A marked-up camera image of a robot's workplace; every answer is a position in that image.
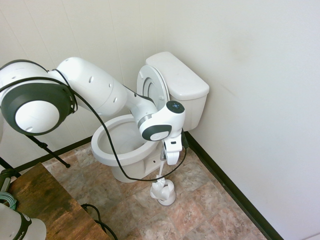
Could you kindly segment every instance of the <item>robotic arm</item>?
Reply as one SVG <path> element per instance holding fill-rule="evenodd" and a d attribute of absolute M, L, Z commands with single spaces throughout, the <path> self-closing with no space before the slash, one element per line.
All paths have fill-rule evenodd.
<path fill-rule="evenodd" d="M 167 163 L 177 163 L 186 115 L 182 104 L 168 101 L 158 111 L 150 98 L 136 94 L 99 67 L 78 57 L 64 60 L 52 71 L 28 60 L 4 65 L 0 68 L 2 114 L 11 127 L 22 134 L 49 133 L 74 113 L 77 103 L 90 110 L 67 85 L 99 115 L 112 116 L 124 106 L 128 107 L 142 137 L 148 141 L 162 140 Z"/>

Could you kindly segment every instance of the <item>toilet lid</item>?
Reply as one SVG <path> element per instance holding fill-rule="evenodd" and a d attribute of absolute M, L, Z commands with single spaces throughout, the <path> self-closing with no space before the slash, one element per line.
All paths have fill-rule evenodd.
<path fill-rule="evenodd" d="M 161 74 L 152 66 L 143 66 L 138 74 L 136 89 L 139 95 L 153 100 L 158 111 L 169 101 L 169 91 Z"/>

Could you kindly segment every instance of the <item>toilet brush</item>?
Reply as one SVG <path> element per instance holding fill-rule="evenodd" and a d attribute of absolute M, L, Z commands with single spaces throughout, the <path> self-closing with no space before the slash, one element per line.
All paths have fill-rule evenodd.
<path fill-rule="evenodd" d="M 162 170 L 166 161 L 165 151 L 162 150 L 160 155 L 161 165 L 159 175 L 156 178 L 162 176 Z M 152 183 L 150 189 L 150 196 L 157 199 L 161 205 L 169 206 L 176 200 L 175 185 L 172 181 L 163 178 L 158 179 L 156 182 Z"/>

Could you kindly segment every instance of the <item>toilet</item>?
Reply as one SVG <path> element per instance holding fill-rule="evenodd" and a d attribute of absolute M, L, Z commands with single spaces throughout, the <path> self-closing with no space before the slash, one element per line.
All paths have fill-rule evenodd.
<path fill-rule="evenodd" d="M 186 132 L 199 124 L 209 85 L 170 52 L 160 52 L 147 58 L 139 71 L 137 93 L 151 98 L 158 110 L 167 101 L 180 102 L 185 108 L 183 130 Z M 115 117 L 105 125 L 121 166 L 129 177 L 142 179 L 160 167 L 162 141 L 143 139 L 131 114 Z M 100 163 L 111 166 L 117 180 L 134 182 L 126 178 L 118 166 L 103 126 L 93 134 L 91 148 Z"/>

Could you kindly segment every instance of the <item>wooden table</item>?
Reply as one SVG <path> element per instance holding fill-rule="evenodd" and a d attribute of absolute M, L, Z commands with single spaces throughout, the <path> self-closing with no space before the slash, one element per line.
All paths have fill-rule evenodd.
<path fill-rule="evenodd" d="M 46 226 L 46 240 L 110 240 L 42 164 L 16 179 L 8 190 L 17 210 Z"/>

